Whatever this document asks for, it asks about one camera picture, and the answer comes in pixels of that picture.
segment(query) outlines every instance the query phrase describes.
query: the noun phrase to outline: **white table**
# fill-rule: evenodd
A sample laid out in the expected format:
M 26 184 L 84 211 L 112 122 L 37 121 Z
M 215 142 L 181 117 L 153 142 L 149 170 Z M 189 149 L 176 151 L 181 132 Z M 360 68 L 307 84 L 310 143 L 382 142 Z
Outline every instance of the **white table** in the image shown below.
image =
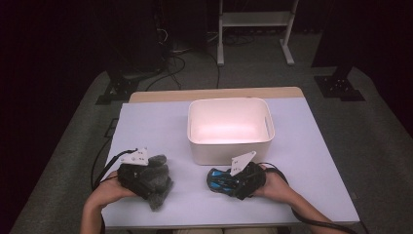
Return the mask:
M 212 166 L 199 166 L 186 136 L 188 107 L 195 98 L 257 97 L 269 105 L 275 125 L 266 162 L 275 164 L 291 187 L 338 223 L 359 218 L 346 187 L 298 88 L 138 93 L 125 103 L 107 162 L 127 150 L 147 147 L 149 155 L 168 157 L 174 186 L 161 209 L 152 212 L 141 198 L 125 198 L 102 214 L 107 228 L 188 228 L 274 226 L 300 223 L 289 206 L 253 197 L 241 201 L 211 192 L 206 183 Z M 112 170 L 119 168 L 117 162 Z M 229 167 L 215 167 L 220 170 Z

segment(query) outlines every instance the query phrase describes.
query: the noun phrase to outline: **black speaker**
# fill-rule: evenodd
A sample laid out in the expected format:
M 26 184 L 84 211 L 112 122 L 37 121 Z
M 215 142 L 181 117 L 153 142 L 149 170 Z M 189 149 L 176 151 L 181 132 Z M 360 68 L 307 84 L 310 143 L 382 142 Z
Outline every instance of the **black speaker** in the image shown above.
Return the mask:
M 107 66 L 156 71 L 164 66 L 152 0 L 94 0 L 109 46 Z

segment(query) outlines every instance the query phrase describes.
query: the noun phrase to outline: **white paper tag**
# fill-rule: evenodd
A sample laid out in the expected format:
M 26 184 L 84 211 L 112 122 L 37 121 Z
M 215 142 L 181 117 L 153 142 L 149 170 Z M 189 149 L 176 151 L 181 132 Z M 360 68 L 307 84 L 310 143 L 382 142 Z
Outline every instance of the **white paper tag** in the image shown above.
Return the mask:
M 147 148 L 139 148 L 132 154 L 124 155 L 121 163 L 147 166 L 149 164 Z
M 243 169 L 251 162 L 252 158 L 255 156 L 257 152 L 251 151 L 249 153 L 243 154 L 241 156 L 232 158 L 232 165 L 231 165 L 231 176 L 235 176 L 236 174 L 243 171 Z

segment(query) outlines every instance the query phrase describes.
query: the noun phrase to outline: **white plastic bin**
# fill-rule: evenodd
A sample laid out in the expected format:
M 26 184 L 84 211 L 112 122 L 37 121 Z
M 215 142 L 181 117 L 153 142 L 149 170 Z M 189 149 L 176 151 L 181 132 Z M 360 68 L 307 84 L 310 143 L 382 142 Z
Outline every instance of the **white plastic bin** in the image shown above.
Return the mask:
M 199 99 L 189 106 L 187 136 L 199 165 L 231 165 L 256 151 L 263 162 L 275 130 L 265 100 L 256 97 Z

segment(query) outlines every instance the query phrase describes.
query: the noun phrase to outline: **person's right hand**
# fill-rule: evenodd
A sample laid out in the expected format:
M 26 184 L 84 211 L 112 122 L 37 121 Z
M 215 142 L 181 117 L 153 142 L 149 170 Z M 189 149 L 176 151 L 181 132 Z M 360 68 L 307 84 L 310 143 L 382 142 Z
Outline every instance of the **person's right hand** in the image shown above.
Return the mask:
M 264 186 L 253 193 L 254 196 L 270 198 L 278 202 L 289 203 L 296 192 L 276 173 L 266 173 Z

